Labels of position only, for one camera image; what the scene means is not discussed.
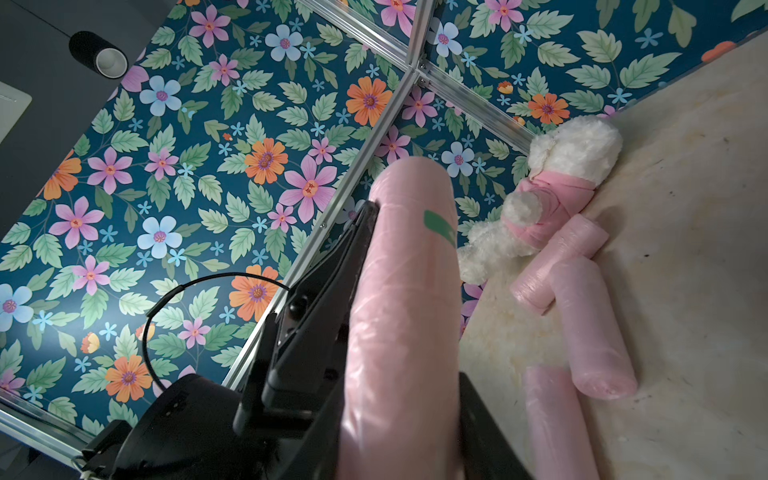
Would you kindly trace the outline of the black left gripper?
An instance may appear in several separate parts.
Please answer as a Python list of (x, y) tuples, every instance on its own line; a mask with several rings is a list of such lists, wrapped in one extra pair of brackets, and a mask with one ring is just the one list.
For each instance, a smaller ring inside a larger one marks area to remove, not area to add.
[(379, 207), (365, 201), (338, 244), (267, 316), (233, 430), (242, 438), (300, 438), (341, 389), (349, 316)]

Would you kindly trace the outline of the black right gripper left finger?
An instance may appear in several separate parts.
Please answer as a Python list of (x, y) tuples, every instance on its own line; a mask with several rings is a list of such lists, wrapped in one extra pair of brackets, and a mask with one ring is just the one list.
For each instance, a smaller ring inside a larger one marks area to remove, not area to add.
[(344, 384), (338, 383), (281, 471), (282, 479), (336, 478), (344, 405)]

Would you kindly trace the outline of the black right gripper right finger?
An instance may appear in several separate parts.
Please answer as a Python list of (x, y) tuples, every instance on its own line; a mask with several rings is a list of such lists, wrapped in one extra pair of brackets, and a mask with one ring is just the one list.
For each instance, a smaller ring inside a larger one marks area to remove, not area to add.
[(532, 480), (478, 391), (459, 373), (460, 444), (463, 474), (470, 480)]

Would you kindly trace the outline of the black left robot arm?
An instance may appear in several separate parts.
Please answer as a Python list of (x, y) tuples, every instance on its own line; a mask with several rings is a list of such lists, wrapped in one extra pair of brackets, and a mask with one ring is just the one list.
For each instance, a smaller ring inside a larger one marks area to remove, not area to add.
[(141, 419), (111, 422), (75, 460), (98, 479), (330, 479), (344, 406), (350, 310), (378, 217), (371, 201), (262, 324), (244, 384), (197, 374)]

